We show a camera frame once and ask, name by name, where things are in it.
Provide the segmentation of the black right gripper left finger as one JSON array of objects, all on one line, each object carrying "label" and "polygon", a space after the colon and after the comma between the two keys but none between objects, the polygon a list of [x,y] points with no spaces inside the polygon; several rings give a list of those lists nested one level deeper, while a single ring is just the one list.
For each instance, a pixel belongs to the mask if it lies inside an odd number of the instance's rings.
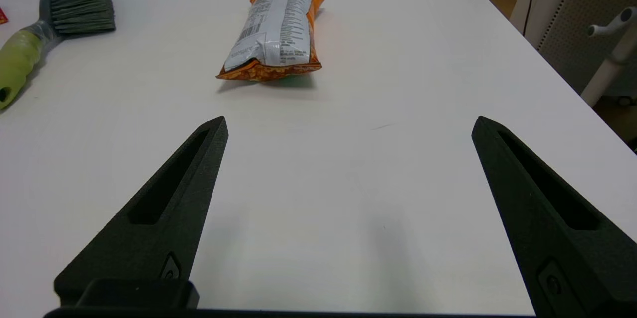
[{"label": "black right gripper left finger", "polygon": [[188,279],[229,138],[206,121],[54,280],[62,305],[97,279]]}]

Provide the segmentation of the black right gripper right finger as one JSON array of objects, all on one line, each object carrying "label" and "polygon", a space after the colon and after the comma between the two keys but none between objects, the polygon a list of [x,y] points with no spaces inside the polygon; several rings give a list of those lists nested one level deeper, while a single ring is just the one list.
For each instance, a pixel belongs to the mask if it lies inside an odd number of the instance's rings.
[{"label": "black right gripper right finger", "polygon": [[471,137],[535,315],[634,318],[636,243],[502,124]]}]

